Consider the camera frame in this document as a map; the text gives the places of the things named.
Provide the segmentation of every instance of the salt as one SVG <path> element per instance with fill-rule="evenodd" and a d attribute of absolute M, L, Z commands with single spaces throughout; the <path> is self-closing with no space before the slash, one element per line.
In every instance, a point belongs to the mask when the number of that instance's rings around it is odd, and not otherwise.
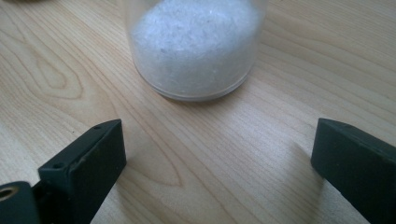
<path fill-rule="evenodd" d="M 249 0 L 163 0 L 130 32 L 134 63 L 165 96 L 219 97 L 245 80 L 263 16 Z"/>

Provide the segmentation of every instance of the light wood surface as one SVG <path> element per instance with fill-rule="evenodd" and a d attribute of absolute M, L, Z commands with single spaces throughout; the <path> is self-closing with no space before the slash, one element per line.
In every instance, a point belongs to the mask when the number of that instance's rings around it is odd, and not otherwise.
<path fill-rule="evenodd" d="M 366 223 L 310 165 L 318 118 L 396 146 L 396 2 L 271 0 L 237 91 L 162 98 L 116 0 L 0 1 L 0 184 L 121 118 L 128 165 L 92 223 Z"/>

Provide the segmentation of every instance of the wood grain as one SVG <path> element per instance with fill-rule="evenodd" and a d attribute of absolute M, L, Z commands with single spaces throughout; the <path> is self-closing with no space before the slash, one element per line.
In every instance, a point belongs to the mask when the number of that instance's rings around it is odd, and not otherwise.
<path fill-rule="evenodd" d="M 367 223 L 309 159 L 320 117 L 396 146 L 395 39 L 394 1 L 271 0 L 246 83 L 180 103 L 137 74 L 116 0 L 1 1 L 0 184 L 121 118 L 92 223 Z"/>

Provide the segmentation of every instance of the jar of salt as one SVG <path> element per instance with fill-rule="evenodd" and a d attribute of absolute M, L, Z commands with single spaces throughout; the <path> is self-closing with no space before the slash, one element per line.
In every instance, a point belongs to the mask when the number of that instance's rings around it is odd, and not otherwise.
<path fill-rule="evenodd" d="M 121 0 L 137 71 L 182 101 L 223 96 L 256 57 L 267 0 Z"/>

